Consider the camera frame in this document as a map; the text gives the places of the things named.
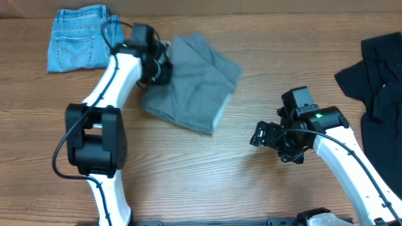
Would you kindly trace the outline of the grey shorts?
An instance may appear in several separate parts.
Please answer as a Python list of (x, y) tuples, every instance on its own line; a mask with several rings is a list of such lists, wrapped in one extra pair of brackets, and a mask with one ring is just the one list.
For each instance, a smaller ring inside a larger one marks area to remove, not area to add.
[(171, 44), (168, 85), (152, 85), (141, 99), (151, 115), (198, 134), (212, 135), (241, 78), (242, 68), (198, 32)]

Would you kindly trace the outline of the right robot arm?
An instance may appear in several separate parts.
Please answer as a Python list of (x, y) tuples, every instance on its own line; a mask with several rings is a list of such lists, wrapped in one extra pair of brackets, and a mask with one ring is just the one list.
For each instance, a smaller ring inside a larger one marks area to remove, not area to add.
[(277, 114), (280, 124), (257, 123), (251, 145), (275, 149), (282, 162), (296, 164), (314, 150), (335, 175), (361, 225), (401, 225), (401, 199), (366, 158), (338, 108), (282, 107)]

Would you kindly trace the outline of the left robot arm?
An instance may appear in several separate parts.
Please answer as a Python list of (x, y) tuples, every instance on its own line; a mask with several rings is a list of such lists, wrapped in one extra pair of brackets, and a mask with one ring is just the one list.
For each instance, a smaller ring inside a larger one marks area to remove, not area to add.
[(115, 47), (115, 54), (94, 90), (80, 104), (65, 111), (68, 160), (76, 166), (78, 180), (91, 187), (99, 211), (98, 225), (132, 225), (121, 170), (128, 142), (122, 108), (139, 82), (167, 84), (173, 65), (169, 41), (149, 46), (130, 42)]

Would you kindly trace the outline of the folded blue denim jeans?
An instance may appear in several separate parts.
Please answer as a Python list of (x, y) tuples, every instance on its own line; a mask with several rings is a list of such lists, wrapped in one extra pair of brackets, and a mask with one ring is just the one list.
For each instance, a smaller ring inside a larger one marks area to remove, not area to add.
[(106, 68), (111, 56), (109, 47), (124, 41), (119, 21), (119, 15), (111, 15), (104, 4), (58, 10), (48, 47), (47, 71)]

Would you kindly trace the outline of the black shirt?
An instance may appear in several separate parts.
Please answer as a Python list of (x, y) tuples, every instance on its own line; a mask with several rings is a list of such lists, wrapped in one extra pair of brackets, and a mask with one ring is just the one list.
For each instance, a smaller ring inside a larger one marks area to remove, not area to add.
[(401, 33), (363, 40), (361, 52), (362, 61), (335, 79), (346, 96), (366, 106), (361, 117), (364, 153), (401, 196)]

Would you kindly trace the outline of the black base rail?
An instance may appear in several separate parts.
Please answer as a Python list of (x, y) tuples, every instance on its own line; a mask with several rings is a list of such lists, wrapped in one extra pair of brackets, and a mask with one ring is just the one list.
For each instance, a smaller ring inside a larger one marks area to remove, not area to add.
[(275, 217), (266, 220), (235, 220), (235, 221), (201, 221), (201, 222), (162, 222), (160, 220), (153, 221), (136, 221), (133, 226), (297, 226), (307, 225), (300, 223), (296, 218), (292, 217)]

